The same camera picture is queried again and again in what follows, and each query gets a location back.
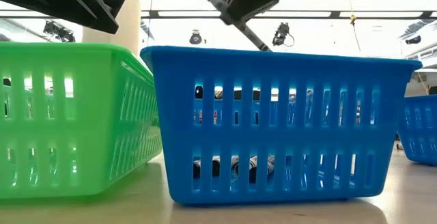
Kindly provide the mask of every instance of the ceiling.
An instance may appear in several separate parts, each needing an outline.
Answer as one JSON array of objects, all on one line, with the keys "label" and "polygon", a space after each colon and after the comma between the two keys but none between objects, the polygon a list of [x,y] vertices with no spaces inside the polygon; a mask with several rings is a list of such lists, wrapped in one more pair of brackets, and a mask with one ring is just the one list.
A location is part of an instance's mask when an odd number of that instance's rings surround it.
[{"label": "ceiling", "polygon": [[[140,0],[142,10],[213,10],[205,0]],[[20,9],[0,2],[0,10]],[[407,10],[437,11],[434,0],[281,0],[273,10]],[[42,33],[44,19],[15,19],[26,28]],[[323,53],[338,55],[401,56],[399,37],[413,20],[358,20],[356,37],[349,20],[281,20],[253,19],[249,26],[266,43],[270,44],[280,22],[287,22],[296,42],[293,47],[272,47],[274,51]],[[75,31],[81,39],[81,27],[69,22],[61,23]],[[201,32],[206,43],[200,47],[256,48],[235,28],[224,25],[219,19],[151,19],[146,22],[155,40],[146,40],[145,45],[167,44],[190,46],[188,39],[194,29]]]}]

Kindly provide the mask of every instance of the camera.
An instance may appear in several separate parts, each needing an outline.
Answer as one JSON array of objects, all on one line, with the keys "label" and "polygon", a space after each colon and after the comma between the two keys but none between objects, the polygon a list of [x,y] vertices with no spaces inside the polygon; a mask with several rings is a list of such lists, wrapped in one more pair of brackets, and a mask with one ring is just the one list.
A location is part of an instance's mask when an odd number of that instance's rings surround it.
[{"label": "camera", "polygon": [[73,31],[53,21],[46,21],[43,32],[50,36],[55,36],[56,39],[62,42],[76,42]]},{"label": "camera", "polygon": [[418,43],[421,42],[421,40],[422,40],[422,37],[421,36],[417,36],[417,37],[411,38],[409,40],[405,40],[405,43],[406,44],[418,44]]},{"label": "camera", "polygon": [[202,42],[202,37],[200,36],[199,30],[193,30],[193,34],[190,37],[191,44],[200,44]]},{"label": "camera", "polygon": [[290,27],[288,23],[281,23],[274,34],[272,44],[273,46],[281,46],[284,44],[287,35],[290,34]]}]

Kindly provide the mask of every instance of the security camera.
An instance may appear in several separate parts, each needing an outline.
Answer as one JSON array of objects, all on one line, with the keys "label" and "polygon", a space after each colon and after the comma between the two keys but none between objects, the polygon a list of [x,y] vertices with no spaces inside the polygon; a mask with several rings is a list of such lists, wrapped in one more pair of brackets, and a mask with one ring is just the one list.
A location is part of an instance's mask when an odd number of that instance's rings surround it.
[{"label": "security camera", "polygon": [[200,36],[199,30],[193,30],[193,34],[190,37],[191,44],[200,44],[202,42],[202,37]]},{"label": "security camera", "polygon": [[411,38],[409,40],[405,40],[405,43],[406,44],[418,44],[418,43],[421,42],[421,40],[422,40],[422,37],[421,36],[417,36],[417,37]]}]

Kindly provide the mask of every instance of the cable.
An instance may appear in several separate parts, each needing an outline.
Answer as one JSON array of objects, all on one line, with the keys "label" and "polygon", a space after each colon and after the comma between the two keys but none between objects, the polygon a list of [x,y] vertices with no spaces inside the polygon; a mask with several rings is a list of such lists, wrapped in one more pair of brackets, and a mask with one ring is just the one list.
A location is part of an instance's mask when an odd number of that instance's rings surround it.
[{"label": "cable", "polygon": [[288,45],[284,42],[284,46],[286,46],[286,47],[292,47],[292,46],[294,46],[294,43],[295,43],[296,41],[294,40],[294,37],[293,37],[290,33],[288,33],[288,36],[291,37],[291,38],[293,39],[293,44],[291,44],[291,45],[288,46]]},{"label": "cable", "polygon": [[356,45],[358,46],[358,50],[361,52],[360,42],[358,41],[358,37],[356,37],[355,23],[352,24],[352,28],[354,28],[354,35],[355,35]]},{"label": "cable", "polygon": [[350,6],[350,24],[352,25],[352,28],[354,29],[354,36],[355,36],[355,40],[356,40],[356,45],[358,47],[358,50],[361,53],[360,42],[358,41],[358,37],[356,36],[356,30],[355,30],[356,16],[354,15],[354,9],[352,8],[352,0],[349,0],[349,6]]},{"label": "cable", "polygon": [[[153,0],[150,0],[150,7],[149,10],[152,9],[152,4],[153,4]],[[147,35],[147,46],[149,46],[149,39],[150,39],[150,35],[152,34],[152,28],[150,27],[150,23],[152,21],[152,18],[149,18],[149,34]]]},{"label": "cable", "polygon": [[425,88],[426,94],[429,95],[429,90],[428,90],[428,88],[426,88],[426,86],[425,86],[425,84],[424,84],[424,82],[423,82],[423,79],[422,79],[421,73],[418,72],[417,75],[419,76],[419,79],[421,80],[421,83],[422,83],[423,88]]}]

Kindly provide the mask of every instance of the ceiling light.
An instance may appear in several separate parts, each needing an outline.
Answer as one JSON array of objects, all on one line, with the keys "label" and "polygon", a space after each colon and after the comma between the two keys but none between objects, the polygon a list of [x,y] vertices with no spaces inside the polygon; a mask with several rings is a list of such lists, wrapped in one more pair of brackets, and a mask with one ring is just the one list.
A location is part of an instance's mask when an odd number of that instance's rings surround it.
[{"label": "ceiling light", "polygon": [[220,16],[219,11],[166,11],[158,12],[159,16]]},{"label": "ceiling light", "polygon": [[[355,17],[378,17],[378,18],[390,18],[390,17],[419,17],[423,12],[354,12]],[[352,15],[351,12],[340,12],[340,17],[350,18]]]},{"label": "ceiling light", "polygon": [[269,11],[256,17],[329,17],[331,12],[275,12]]}]

